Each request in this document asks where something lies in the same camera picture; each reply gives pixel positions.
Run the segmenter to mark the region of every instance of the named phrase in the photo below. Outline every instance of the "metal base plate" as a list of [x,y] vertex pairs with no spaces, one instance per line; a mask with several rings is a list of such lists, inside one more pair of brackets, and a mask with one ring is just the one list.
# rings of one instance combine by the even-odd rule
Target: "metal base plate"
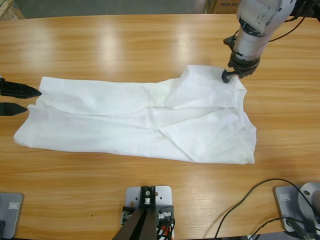
[[[274,192],[281,217],[292,217],[302,221],[303,216],[299,208],[299,192],[297,189],[295,189],[293,186],[278,186],[275,188]],[[287,232],[294,232],[292,227],[287,225],[285,220],[282,220],[281,222],[283,228]],[[302,223],[297,222],[297,224],[304,229],[304,225]]]
[[[137,208],[140,203],[140,186],[133,186],[126,189],[124,206],[128,208]],[[172,191],[169,186],[155,186],[155,204],[157,207],[172,206]]]
[[21,193],[0,193],[0,220],[5,221],[3,238],[15,236],[24,195]]

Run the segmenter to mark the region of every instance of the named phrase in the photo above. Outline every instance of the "table surface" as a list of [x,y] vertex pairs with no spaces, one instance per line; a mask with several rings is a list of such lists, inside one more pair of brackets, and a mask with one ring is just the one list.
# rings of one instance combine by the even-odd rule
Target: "table surface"
[[[283,24],[274,37],[292,29]],[[38,88],[42,76],[112,82],[178,78],[187,65],[226,67],[223,39],[235,15],[106,15],[0,23],[0,74]],[[256,183],[320,181],[320,24],[306,19],[270,43],[256,72],[242,80],[244,110],[257,127],[255,164],[174,160],[32,149],[13,135],[28,113],[1,117],[0,191],[25,196],[17,237],[111,239],[120,228],[128,187],[172,188],[176,239],[212,238],[221,214]],[[22,106],[36,98],[0,97]],[[225,220],[220,236],[252,233],[278,216],[270,182]],[[281,231],[274,222],[263,233]]]

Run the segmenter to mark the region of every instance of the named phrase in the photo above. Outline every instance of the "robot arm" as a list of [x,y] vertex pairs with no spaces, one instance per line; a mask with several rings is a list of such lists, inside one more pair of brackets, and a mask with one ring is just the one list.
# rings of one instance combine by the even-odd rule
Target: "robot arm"
[[224,40],[232,51],[228,67],[233,72],[224,71],[222,80],[227,83],[238,75],[251,75],[260,62],[260,57],[268,45],[274,31],[289,17],[296,0],[242,0],[237,9],[240,23],[238,36]]

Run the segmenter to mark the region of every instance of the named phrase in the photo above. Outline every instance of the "garment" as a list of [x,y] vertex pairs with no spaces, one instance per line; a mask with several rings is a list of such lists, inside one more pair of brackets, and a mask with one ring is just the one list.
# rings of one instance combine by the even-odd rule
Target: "garment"
[[14,135],[31,148],[197,163],[254,163],[247,90],[222,68],[190,65],[158,83],[43,77],[42,95]]

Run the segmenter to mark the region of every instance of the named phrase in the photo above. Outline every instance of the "black cable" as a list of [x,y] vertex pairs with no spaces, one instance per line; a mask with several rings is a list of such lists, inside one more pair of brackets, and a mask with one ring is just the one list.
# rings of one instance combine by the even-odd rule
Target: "black cable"
[[247,192],[247,194],[241,199],[241,201],[239,201],[239,202],[238,202],[236,205],[234,205],[229,211],[226,212],[226,214],[223,216],[222,220],[220,221],[220,224],[219,224],[219,226],[218,226],[218,228],[217,228],[217,230],[216,230],[216,233],[215,233],[215,236],[214,236],[213,240],[217,240],[218,233],[219,233],[220,228],[221,228],[221,226],[222,226],[222,223],[224,222],[224,220],[226,219],[226,217],[227,217],[234,209],[236,209],[237,207],[239,207],[239,205],[242,204],[242,203],[246,200],[246,198],[251,194],[251,192],[252,192],[253,190],[255,190],[258,186],[260,186],[260,185],[262,185],[262,184],[265,184],[265,183],[270,182],[270,181],[276,181],[276,180],[277,180],[277,181],[283,181],[283,182],[286,182],[286,183],[292,185],[292,186],[301,194],[301,196],[304,198],[304,200],[307,202],[307,204],[311,207],[311,209],[313,210],[313,213],[314,213],[315,215],[317,215],[318,217],[320,217],[320,215],[318,214],[318,212],[315,210],[315,208],[311,205],[311,203],[308,201],[308,199],[305,197],[305,195],[300,191],[300,189],[299,189],[296,185],[294,185],[292,182],[290,182],[290,181],[288,181],[288,180],[285,180],[285,179],[282,179],[282,178],[271,178],[271,179],[264,180],[264,181],[256,184],[255,186],[253,186],[253,187]]
[[233,52],[234,54],[237,54],[237,55],[239,55],[239,56],[242,56],[242,54],[241,53],[239,53],[239,52],[236,52],[235,50],[234,50],[234,40],[235,40],[235,36],[236,36],[236,34],[239,32],[239,30],[237,30],[234,34],[233,34],[233,36],[232,36],[232,38],[231,38],[231,47],[230,47],[230,49],[231,49],[231,52]]
[[260,238],[261,234],[258,234],[254,240],[258,240]]
[[0,221],[0,240],[3,239],[5,225],[6,225],[5,221]]
[[301,7],[296,11],[296,14],[295,14],[294,17],[292,17],[292,18],[290,18],[290,19],[288,19],[288,20],[286,20],[286,21],[284,21],[284,22],[287,23],[287,22],[292,22],[292,21],[297,20],[298,17],[299,17],[304,11],[307,11],[307,10],[308,10],[307,8],[305,9],[306,6],[307,6],[307,0],[303,1],[303,3],[301,4]]
[[272,223],[272,222],[277,221],[277,220],[282,220],[282,219],[291,219],[291,220],[293,220],[293,221],[295,221],[295,222],[302,223],[302,224],[304,224],[304,225],[306,225],[306,226],[308,226],[308,227],[311,227],[311,228],[313,228],[313,229],[315,229],[315,230],[320,231],[319,228],[316,228],[316,227],[314,227],[314,226],[312,226],[312,225],[306,224],[306,223],[304,223],[303,221],[300,221],[300,220],[295,219],[295,218],[290,217],[290,216],[284,216],[284,217],[276,217],[276,218],[274,218],[274,219],[271,219],[271,220],[266,221],[264,224],[262,224],[262,225],[251,235],[251,237],[250,237],[248,240],[251,240],[252,237],[253,237],[254,235],[256,235],[257,232],[259,232],[259,230],[262,229],[262,228],[264,228],[267,224]]
[[161,238],[164,238],[163,240],[171,240],[172,233],[175,228],[176,221],[175,219],[171,220],[164,220],[162,224],[158,226],[158,230],[156,231],[157,240],[160,240]]
[[279,37],[277,37],[277,38],[275,38],[275,39],[272,39],[272,40],[270,40],[269,41],[269,43],[271,43],[271,42],[273,42],[273,41],[275,41],[275,40],[278,40],[278,39],[282,39],[283,37],[285,37],[285,36],[287,36],[287,35],[289,35],[290,33],[292,33],[294,30],[296,30],[299,26],[300,26],[300,24],[302,24],[302,22],[305,20],[305,16],[301,19],[301,21],[293,28],[293,29],[291,29],[290,31],[288,31],[286,34],[283,34],[282,36],[279,36]]
[[[275,40],[278,40],[278,39],[282,39],[283,37],[287,36],[288,34],[292,33],[294,30],[296,30],[296,29],[300,26],[300,24],[302,24],[302,22],[305,20],[308,12],[309,12],[309,10],[312,8],[312,6],[313,6],[313,5],[310,4],[310,6],[307,7],[307,1],[305,1],[305,6],[304,6],[304,7],[305,7],[305,10],[304,10],[303,18],[300,20],[300,22],[299,22],[293,29],[291,29],[290,31],[288,31],[286,34],[284,34],[284,35],[282,35],[282,36],[279,36],[279,37],[277,37],[277,38],[275,38],[275,39],[270,40],[269,43],[270,43],[270,42],[273,42],[273,41],[275,41]],[[287,20],[287,21],[285,21],[285,22],[289,22],[289,21],[293,21],[293,20],[295,20],[294,17],[291,18],[291,19],[289,19],[289,20]]]

